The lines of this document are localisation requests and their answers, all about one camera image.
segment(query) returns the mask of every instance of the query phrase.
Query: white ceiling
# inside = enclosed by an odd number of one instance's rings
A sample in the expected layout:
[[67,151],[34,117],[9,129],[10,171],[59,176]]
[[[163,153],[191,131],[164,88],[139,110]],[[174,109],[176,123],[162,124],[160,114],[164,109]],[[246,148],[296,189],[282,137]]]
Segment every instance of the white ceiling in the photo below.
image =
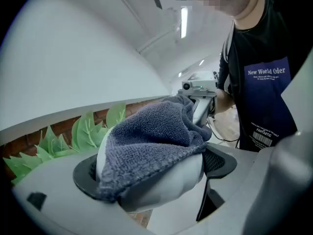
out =
[[[207,56],[218,55],[230,19],[198,2],[161,0],[73,0],[107,21],[155,69],[170,76]],[[180,8],[188,6],[187,36],[180,38]],[[184,58],[182,64],[169,64]]]

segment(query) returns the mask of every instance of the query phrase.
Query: person's arm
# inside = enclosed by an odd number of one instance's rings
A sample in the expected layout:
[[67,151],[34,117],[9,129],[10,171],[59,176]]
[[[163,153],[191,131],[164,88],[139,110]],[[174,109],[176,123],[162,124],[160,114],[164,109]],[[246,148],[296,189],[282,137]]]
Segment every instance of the person's arm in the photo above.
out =
[[215,92],[217,94],[215,113],[224,112],[234,105],[234,99],[231,96],[228,63],[223,58],[223,52],[221,53],[219,81]]

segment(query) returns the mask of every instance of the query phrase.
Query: black mesh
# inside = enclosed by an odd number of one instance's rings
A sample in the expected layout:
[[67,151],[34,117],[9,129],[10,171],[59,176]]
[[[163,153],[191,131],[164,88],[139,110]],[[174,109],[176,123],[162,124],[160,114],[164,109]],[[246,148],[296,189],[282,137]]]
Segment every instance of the black mesh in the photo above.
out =
[[204,172],[207,174],[210,171],[222,168],[225,164],[225,159],[216,155],[210,150],[206,150],[203,154]]
[[97,167],[97,160],[92,162],[89,168],[89,176],[96,181],[96,167]]

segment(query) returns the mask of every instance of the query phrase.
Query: white curved wall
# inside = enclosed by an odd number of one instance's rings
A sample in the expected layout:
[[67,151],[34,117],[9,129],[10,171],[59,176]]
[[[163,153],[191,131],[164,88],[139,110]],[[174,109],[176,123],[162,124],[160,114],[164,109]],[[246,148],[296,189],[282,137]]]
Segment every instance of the white curved wall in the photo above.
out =
[[105,21],[66,0],[29,0],[1,47],[0,145],[112,102],[168,94]]

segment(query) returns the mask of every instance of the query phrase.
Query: person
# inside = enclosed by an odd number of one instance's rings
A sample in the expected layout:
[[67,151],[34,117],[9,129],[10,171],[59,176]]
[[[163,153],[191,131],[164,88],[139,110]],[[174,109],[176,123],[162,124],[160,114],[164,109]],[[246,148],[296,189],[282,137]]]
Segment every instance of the person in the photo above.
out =
[[312,48],[310,0],[200,0],[234,21],[226,62],[220,59],[215,113],[236,104],[240,148],[275,146],[297,131],[281,93]]

